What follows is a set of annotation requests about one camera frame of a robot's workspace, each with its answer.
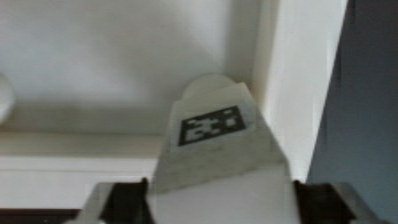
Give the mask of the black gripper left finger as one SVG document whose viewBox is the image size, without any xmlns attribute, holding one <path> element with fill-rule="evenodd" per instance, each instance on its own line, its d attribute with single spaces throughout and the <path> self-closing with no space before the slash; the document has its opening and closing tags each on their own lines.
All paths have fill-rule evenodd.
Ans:
<svg viewBox="0 0 398 224">
<path fill-rule="evenodd" d="M 151 224 L 146 193 L 146 178 L 139 182 L 99 183 L 78 215 L 64 224 Z"/>
</svg>

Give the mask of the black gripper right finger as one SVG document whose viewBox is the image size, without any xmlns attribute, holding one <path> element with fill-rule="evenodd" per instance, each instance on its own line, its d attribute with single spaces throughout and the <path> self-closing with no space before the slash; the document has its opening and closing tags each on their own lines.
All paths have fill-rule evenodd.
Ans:
<svg viewBox="0 0 398 224">
<path fill-rule="evenodd" d="M 348 183 L 293 182 L 300 224 L 389 224 Z"/>
</svg>

